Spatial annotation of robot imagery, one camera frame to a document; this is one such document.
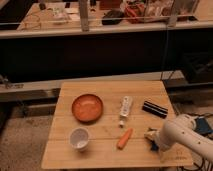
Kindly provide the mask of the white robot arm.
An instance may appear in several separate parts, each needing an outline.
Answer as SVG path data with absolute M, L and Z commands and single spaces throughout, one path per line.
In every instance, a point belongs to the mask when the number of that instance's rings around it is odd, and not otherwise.
M 166 119 L 160 130 L 148 130 L 144 137 L 165 152 L 179 143 L 213 163 L 213 141 L 195 132 L 195 119 L 187 114 Z

